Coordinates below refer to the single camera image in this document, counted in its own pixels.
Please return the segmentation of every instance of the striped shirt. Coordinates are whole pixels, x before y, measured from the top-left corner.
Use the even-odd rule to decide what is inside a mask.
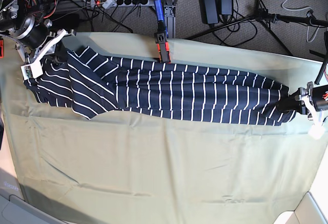
[[[163,118],[214,123],[279,126],[295,112],[275,104],[288,87],[258,74],[105,57],[87,47],[68,61],[43,60],[44,74],[24,84],[39,103],[70,107],[91,119],[111,111],[133,111]]]

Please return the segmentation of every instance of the floor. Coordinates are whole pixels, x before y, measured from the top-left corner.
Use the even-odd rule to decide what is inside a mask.
[[[283,3],[285,0],[263,1],[271,13],[291,16],[305,16],[307,12],[306,10],[286,11],[282,9],[281,3]],[[286,6],[289,8],[310,6],[314,10],[314,15],[317,19],[325,19],[325,15],[328,12],[327,2],[328,0],[290,0]],[[238,0],[238,4],[239,13],[247,15],[252,12],[255,0]],[[119,8],[115,12],[114,17],[119,20],[125,12],[125,8]],[[109,32],[115,28],[115,24],[113,22],[109,22],[106,19],[101,22],[101,16],[94,20],[94,25],[95,31],[101,32]],[[140,14],[136,10],[125,20],[125,25],[133,29],[134,33],[153,36],[157,29],[155,13],[150,8],[142,8]],[[268,32],[266,32],[262,26],[260,26],[258,23],[255,23],[255,25],[258,29],[256,37],[252,41],[239,46],[240,48],[286,54],[284,49],[278,45],[278,43]],[[90,31],[90,29],[90,24],[83,23],[78,30]],[[208,29],[208,25],[205,25],[201,22],[198,0],[178,0],[176,11],[176,37],[186,38],[205,29]],[[284,22],[278,22],[277,24],[272,25],[272,30],[297,57],[320,59],[311,55],[309,50],[316,50],[322,53],[326,52],[323,40],[323,33],[325,29],[319,30],[315,40],[312,43],[307,43],[305,41],[307,27],[299,24],[287,24]],[[123,27],[120,27],[117,31],[128,32]],[[313,28],[310,29],[310,35],[312,35],[312,32],[314,32]],[[220,36],[220,38],[225,38],[228,33],[229,31],[227,29],[223,29],[218,31],[217,35]],[[233,33],[226,42],[231,45],[238,44],[252,37],[254,33],[255,28],[250,23],[244,23],[240,26],[240,30],[236,33]],[[209,44],[220,44],[220,41],[216,39],[212,34],[199,37],[196,40]]]

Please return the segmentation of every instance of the tripod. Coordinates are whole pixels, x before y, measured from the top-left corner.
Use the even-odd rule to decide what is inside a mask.
[[[271,23],[276,23],[277,21],[283,21],[285,23],[301,23],[308,26],[314,27],[328,27],[328,21],[317,20],[311,14],[309,17],[296,17],[296,16],[286,16],[279,14],[270,14],[266,8],[260,7],[261,0],[255,0],[255,10],[249,16],[242,17],[240,19],[234,20],[233,22],[212,27],[203,32],[192,35],[186,39],[195,39],[206,35],[208,33],[215,32],[217,30],[233,26],[238,23],[243,23],[247,21],[257,21],[271,34],[271,36],[279,43],[279,45],[287,52],[289,56],[293,56],[291,51],[287,46],[279,39],[279,37],[271,30]]]

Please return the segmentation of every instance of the tripod leg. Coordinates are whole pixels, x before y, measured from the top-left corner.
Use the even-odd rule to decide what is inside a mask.
[[[285,46],[285,44],[279,39],[279,37],[270,29],[263,21],[258,21],[272,37],[279,43],[279,45],[288,53],[289,56],[293,56],[292,52]]]

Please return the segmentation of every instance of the metal stand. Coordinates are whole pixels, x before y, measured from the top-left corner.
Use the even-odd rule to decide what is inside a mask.
[[[162,0],[168,38],[175,38],[175,8],[178,0]]]
[[[261,0],[255,0],[255,11],[252,15],[243,17],[241,19],[237,19],[233,22],[219,25],[213,28],[210,28],[208,30],[205,30],[203,32],[197,33],[193,36],[190,36],[186,39],[195,39],[198,37],[201,37],[203,35],[206,35],[208,33],[215,32],[217,30],[227,28],[229,26],[233,26],[238,23],[250,21],[250,20],[256,20],[259,22],[271,35],[272,37],[278,42],[278,44],[288,53],[288,55],[293,56],[291,51],[287,48],[287,46],[279,39],[279,37],[271,30],[271,23],[276,23],[277,21],[283,21],[285,23],[302,23],[306,24],[308,26],[323,26],[328,27],[328,21],[321,21],[316,20],[313,16],[310,17],[295,17],[295,16],[285,16],[285,15],[279,15],[279,14],[269,14],[268,10],[264,8],[260,8],[261,6]]]

